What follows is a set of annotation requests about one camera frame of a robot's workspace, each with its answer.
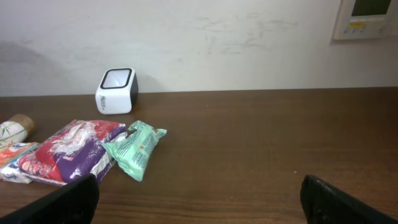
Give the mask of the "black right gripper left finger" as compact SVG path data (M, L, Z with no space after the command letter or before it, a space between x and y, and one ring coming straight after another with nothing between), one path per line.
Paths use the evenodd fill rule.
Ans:
M99 196L96 177L87 174L1 217L1 223L91 223Z

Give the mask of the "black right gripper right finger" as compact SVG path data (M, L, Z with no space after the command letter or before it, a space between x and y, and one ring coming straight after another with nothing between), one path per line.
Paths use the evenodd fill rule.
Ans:
M308 224L397 224L397 220L314 175L305 176L300 202Z

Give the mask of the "red purple floral pack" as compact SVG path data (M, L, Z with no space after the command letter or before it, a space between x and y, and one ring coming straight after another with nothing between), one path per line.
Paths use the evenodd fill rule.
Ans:
M101 182L116 161L103 147L127 136L126 125L103 120L73 120L17 160L33 181L63 186L86 174Z

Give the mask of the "teal tissue packet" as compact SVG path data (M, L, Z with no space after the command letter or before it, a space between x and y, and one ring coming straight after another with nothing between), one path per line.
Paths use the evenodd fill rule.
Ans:
M10 156L1 154L1 180L20 183L20 184L29 184L32 180L26 177L21 171L17 164L17 161L20 157L22 157L24 153Z

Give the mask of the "mint green wipes packet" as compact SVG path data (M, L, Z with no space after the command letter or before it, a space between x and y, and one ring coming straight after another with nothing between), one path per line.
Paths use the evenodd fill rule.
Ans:
M122 141L103 143L103 147L126 174L141 182L150 156L167 130L156 129L143 121L135 121L128 130L133 133Z

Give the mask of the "white tube with brown cap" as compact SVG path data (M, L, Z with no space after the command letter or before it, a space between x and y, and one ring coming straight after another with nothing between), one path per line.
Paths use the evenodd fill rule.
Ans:
M23 142L35 130L34 121L23 114L16 114L9 120L1 123L1 149L10 144Z

